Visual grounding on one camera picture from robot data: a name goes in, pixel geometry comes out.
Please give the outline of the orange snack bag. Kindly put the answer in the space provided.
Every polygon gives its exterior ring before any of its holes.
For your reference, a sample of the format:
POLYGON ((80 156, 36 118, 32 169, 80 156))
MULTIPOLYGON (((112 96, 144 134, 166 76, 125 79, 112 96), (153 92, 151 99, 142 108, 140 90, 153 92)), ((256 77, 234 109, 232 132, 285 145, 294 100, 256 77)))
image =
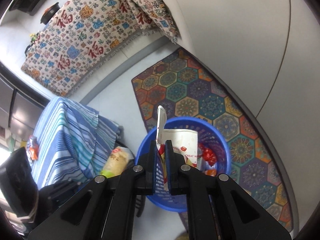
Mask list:
POLYGON ((217 170, 216 169, 212 169, 212 170, 205 170, 204 174, 211 176, 211 177, 215 177, 217 174, 217 170))

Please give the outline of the beige bread wrapper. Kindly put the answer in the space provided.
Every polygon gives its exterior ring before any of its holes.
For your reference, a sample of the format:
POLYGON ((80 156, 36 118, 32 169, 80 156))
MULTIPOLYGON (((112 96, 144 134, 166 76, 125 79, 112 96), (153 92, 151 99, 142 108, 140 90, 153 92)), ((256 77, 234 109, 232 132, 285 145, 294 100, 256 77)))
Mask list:
POLYGON ((117 146, 110 154, 100 174, 106 178, 120 175, 131 160, 131 153, 128 148, 117 146))

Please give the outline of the blue plastic trash basket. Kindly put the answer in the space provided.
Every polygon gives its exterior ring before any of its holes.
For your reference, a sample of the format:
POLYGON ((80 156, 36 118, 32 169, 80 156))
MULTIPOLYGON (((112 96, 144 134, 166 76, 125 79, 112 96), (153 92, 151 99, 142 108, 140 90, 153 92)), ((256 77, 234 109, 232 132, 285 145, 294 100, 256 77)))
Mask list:
MULTIPOLYGON (((215 168, 218 174, 230 174, 231 171, 231 155, 227 142, 223 135, 208 122, 195 117, 181 116, 169 119, 164 128, 181 128, 191 129, 198 133, 198 141, 204 146, 211 148, 217 156, 217 164, 215 168)), ((164 210, 171 212, 186 212, 187 200, 185 195, 172 196, 168 191, 165 191, 163 185, 163 169, 161 162, 157 160, 156 170, 156 191, 153 195, 147 198, 164 210)))

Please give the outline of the blue striped tablecloth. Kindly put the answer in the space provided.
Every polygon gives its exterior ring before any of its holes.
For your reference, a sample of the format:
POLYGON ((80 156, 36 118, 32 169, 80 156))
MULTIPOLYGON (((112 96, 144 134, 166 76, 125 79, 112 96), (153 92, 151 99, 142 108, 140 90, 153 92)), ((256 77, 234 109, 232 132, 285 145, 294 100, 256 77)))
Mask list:
POLYGON ((39 153, 31 164, 31 174, 37 187, 93 179, 102 170, 120 134, 121 127, 97 110, 67 98, 53 98, 34 130, 39 153))

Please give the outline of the colourful hexagon floor mat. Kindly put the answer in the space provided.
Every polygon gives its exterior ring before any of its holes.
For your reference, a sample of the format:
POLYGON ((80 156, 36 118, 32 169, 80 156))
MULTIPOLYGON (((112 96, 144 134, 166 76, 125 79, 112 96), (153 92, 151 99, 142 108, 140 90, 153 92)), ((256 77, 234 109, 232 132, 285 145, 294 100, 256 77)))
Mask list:
POLYGON ((213 125, 227 142, 230 177, 292 231, 291 205, 278 167, 242 109, 202 64, 180 48, 132 79, 146 130, 153 133, 157 108, 168 118, 195 117, 213 125))

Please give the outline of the grey refrigerator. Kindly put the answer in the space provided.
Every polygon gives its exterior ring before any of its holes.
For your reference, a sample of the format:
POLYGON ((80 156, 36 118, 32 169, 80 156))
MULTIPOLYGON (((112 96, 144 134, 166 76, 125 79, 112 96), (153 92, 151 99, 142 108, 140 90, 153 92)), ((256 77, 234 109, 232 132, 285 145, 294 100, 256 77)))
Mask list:
POLYGON ((1 78, 1 135, 8 131, 27 141, 33 135, 44 106, 1 78))

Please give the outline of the patterned fu character blanket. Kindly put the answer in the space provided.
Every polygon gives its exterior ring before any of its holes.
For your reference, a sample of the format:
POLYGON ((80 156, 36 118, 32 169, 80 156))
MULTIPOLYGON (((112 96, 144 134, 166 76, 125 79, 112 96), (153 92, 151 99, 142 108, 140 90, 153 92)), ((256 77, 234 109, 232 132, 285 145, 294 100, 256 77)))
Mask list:
POLYGON ((140 35, 178 28, 163 0, 68 0, 28 49, 21 70, 53 94, 69 96, 140 35))

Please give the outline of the black pot orange knob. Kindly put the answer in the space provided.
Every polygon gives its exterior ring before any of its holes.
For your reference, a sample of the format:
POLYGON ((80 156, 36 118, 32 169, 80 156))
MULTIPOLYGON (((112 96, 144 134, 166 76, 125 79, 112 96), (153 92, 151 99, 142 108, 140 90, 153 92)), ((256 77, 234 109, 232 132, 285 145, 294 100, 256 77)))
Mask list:
POLYGON ((58 12, 59 9, 60 9, 60 6, 58 2, 56 2, 51 7, 47 8, 40 19, 40 23, 47 25, 48 22, 58 12))

